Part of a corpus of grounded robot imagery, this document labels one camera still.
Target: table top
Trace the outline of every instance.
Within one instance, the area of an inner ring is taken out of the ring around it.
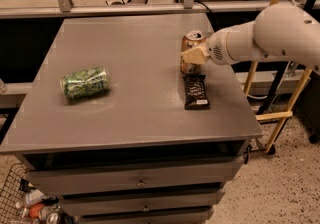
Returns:
[[[184,33],[212,32],[205,14],[66,19],[0,152],[67,151],[226,141],[261,136],[230,66],[204,65],[210,109],[185,110]],[[104,66],[102,96],[69,102],[66,74]]]

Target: drawer handle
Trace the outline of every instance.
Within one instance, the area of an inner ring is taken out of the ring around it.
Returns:
[[[147,183],[145,183],[143,179],[140,178],[139,182],[136,185],[138,188],[145,188],[147,186]]]
[[[148,207],[148,205],[145,205],[142,209],[143,212],[150,212],[151,209]]]

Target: green can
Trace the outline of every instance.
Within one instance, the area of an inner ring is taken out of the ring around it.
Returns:
[[[111,89],[111,79],[104,67],[74,72],[60,80],[61,89],[69,99],[91,96]]]

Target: floor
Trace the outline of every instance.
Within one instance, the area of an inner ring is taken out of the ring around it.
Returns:
[[[262,126],[263,144],[273,127]],[[320,143],[310,144],[308,138],[301,119],[291,118],[275,143],[276,154],[251,153],[226,184],[207,224],[320,223]],[[0,188],[16,162],[14,156],[0,156]]]

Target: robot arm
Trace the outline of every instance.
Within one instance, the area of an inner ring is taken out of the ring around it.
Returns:
[[[253,22],[219,30],[206,44],[219,65],[294,61],[320,71],[320,24],[289,1],[267,7]]]

